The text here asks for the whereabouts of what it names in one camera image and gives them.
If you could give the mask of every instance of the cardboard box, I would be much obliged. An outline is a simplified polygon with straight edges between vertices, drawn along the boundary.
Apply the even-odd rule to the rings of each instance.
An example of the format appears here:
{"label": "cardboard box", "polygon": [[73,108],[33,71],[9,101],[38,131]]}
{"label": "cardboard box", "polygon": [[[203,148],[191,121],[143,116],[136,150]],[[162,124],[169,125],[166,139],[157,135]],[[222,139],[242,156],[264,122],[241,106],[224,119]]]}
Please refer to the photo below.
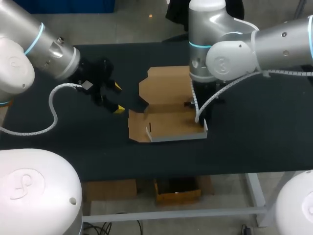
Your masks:
{"label": "cardboard box", "polygon": [[139,83],[139,95],[149,106],[144,113],[129,110],[129,138],[138,142],[206,139],[207,125],[195,123],[188,66],[153,67]]}
{"label": "cardboard box", "polygon": [[114,180],[83,183],[84,202],[129,199],[136,196],[136,180]]}
{"label": "cardboard box", "polygon": [[162,185],[154,180],[156,202],[161,206],[173,206],[197,202],[202,195],[214,195],[214,188],[210,176],[195,178],[195,188],[180,192],[161,192]]}

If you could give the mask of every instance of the metal table frame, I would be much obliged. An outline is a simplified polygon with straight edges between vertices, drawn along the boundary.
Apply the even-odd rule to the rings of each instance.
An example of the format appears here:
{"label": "metal table frame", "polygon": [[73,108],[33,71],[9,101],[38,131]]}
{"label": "metal table frame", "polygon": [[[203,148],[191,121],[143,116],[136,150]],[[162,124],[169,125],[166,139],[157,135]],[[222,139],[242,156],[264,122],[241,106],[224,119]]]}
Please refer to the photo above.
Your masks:
{"label": "metal table frame", "polygon": [[209,217],[209,216],[229,216],[256,214],[259,227],[267,227],[274,220],[275,204],[278,194],[282,187],[295,174],[295,171],[285,172],[276,188],[273,190],[269,200],[266,202],[257,173],[246,174],[249,191],[253,200],[253,207],[229,208],[229,209],[208,209],[208,210],[186,210],[186,211],[157,211],[140,212],[129,214],[108,214],[83,216],[83,221],[88,223],[103,223],[114,221],[129,220],[148,220],[148,219],[169,219],[169,218],[188,218],[188,217]]}

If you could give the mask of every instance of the table leg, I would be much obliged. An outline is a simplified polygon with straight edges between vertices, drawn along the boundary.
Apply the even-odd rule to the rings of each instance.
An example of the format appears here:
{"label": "table leg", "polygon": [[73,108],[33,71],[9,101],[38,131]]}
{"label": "table leg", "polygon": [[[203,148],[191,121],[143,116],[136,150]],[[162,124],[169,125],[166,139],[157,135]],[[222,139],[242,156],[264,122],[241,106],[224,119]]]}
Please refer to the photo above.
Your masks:
{"label": "table leg", "polygon": [[272,192],[271,196],[269,197],[269,200],[266,202],[266,209],[267,212],[265,214],[259,214],[256,217],[257,223],[259,227],[267,227],[271,225],[271,223],[274,220],[274,213],[275,213],[275,205],[276,205],[276,199],[278,197],[278,194],[280,190],[283,188],[283,186],[294,176],[295,171],[287,171],[284,173],[281,180],[278,182],[276,188]]}

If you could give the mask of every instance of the cardboard box lid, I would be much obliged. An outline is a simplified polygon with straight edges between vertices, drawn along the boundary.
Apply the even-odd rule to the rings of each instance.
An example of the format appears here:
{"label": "cardboard box lid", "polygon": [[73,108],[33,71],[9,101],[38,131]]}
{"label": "cardboard box lid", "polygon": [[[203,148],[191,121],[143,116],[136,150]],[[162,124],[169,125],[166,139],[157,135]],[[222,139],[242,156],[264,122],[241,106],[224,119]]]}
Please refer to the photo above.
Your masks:
{"label": "cardboard box lid", "polygon": [[139,95],[150,106],[183,105],[192,98],[189,66],[150,68],[139,83]]}

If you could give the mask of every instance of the white plastic cover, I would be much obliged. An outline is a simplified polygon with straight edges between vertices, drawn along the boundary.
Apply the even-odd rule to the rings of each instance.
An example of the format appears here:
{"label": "white plastic cover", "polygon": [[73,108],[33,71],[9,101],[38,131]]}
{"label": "white plastic cover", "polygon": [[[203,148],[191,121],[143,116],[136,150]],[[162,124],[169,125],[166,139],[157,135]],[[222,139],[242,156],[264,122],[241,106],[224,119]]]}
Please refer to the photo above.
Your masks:
{"label": "white plastic cover", "polygon": [[64,158],[38,149],[0,151],[0,235],[62,235],[81,203],[78,175]]}
{"label": "white plastic cover", "polygon": [[194,11],[216,11],[226,6],[225,0],[191,0],[189,9]]}
{"label": "white plastic cover", "polygon": [[256,69],[251,48],[242,41],[224,41],[213,45],[206,55],[209,72],[219,80],[229,81]]}
{"label": "white plastic cover", "polygon": [[281,235],[313,234],[313,170],[295,176],[282,188],[276,223]]}
{"label": "white plastic cover", "polygon": [[23,48],[10,39],[0,38],[0,90],[19,94],[26,91],[34,79],[34,68]]}

